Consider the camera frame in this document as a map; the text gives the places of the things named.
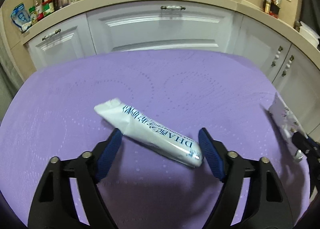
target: countertop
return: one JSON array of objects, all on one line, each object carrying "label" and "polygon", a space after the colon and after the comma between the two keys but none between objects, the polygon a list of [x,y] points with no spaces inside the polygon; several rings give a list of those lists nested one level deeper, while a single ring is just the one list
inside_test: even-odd
[{"label": "countertop", "polygon": [[[47,16],[36,25],[32,26],[27,32],[21,36],[22,44],[27,43],[33,37],[46,29],[60,23],[68,18],[76,16],[87,11],[91,11],[97,8],[134,1],[147,1],[147,0],[81,0],[73,3],[67,7],[60,9],[59,11]],[[276,19],[268,14],[265,14],[255,5],[244,0],[177,0],[203,3],[208,5],[214,5],[221,8],[229,9],[249,16],[278,32],[296,47],[298,47],[320,70],[320,52],[317,48],[312,46],[304,37],[302,37],[295,29],[283,21]]]}]

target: white container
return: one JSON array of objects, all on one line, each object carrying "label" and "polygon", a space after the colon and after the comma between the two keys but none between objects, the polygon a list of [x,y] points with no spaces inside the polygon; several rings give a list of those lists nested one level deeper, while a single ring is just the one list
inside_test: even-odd
[{"label": "white container", "polygon": [[318,47],[320,36],[304,22],[300,22],[300,34],[310,42],[314,47]]}]

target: purple cloth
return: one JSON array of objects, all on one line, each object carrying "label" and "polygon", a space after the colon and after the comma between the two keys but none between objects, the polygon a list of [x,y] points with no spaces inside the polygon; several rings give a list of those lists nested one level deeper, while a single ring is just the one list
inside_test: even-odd
[{"label": "purple cloth", "polygon": [[[197,140],[206,127],[229,150],[267,156],[297,219],[309,204],[308,165],[292,161],[266,109],[276,89],[249,60],[223,53],[158,50],[110,53],[49,67],[22,86],[0,127],[0,190],[26,224],[52,156],[78,157],[112,127],[93,110],[118,97],[157,122]],[[244,180],[234,223],[248,192]],[[74,201],[86,221],[73,181]],[[190,169],[124,138],[99,190],[120,229],[200,229],[222,183],[204,160]]]}]

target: cabinet handle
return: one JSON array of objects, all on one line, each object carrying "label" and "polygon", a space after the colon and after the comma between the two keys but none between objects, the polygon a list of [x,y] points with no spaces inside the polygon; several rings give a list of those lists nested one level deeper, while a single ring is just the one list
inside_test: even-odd
[{"label": "cabinet handle", "polygon": [[45,41],[46,39],[51,38],[52,36],[58,34],[59,32],[61,32],[61,29],[58,29],[58,30],[56,30],[55,32],[50,33],[50,34],[44,36],[44,37],[42,38],[42,41]]},{"label": "cabinet handle", "polygon": [[186,8],[184,6],[174,6],[174,5],[169,5],[169,6],[161,6],[161,10],[185,10]]},{"label": "cabinet handle", "polygon": [[281,76],[284,77],[285,75],[287,75],[287,70],[291,67],[292,61],[294,61],[294,55],[292,55],[292,56],[290,57],[290,59],[288,60],[288,63],[285,64],[285,70],[282,72],[282,75],[281,75]]},{"label": "cabinet handle", "polygon": [[279,48],[278,48],[278,51],[277,51],[277,53],[275,54],[275,58],[274,58],[274,60],[273,60],[273,62],[272,62],[272,64],[271,64],[271,67],[275,67],[276,66],[276,61],[279,59],[279,55],[281,54],[281,51],[283,51],[283,48],[282,48],[282,46],[280,46]]}]

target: white cabinet door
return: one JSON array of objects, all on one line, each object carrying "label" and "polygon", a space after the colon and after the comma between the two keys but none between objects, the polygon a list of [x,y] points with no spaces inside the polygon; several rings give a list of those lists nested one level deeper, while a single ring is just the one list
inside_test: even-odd
[{"label": "white cabinet door", "polygon": [[273,82],[306,133],[320,123],[320,71],[294,45]]},{"label": "white cabinet door", "polygon": [[316,142],[320,142],[320,124],[315,128],[309,136]]},{"label": "white cabinet door", "polygon": [[37,70],[95,55],[86,14],[40,33],[28,42],[28,51]]},{"label": "white cabinet door", "polygon": [[271,28],[244,16],[233,54],[250,59],[273,82],[290,45],[287,39]]},{"label": "white cabinet door", "polygon": [[239,29],[242,15],[199,3],[144,1],[97,9],[87,18],[97,53],[176,48],[226,52],[239,31],[233,31],[234,21]]}]

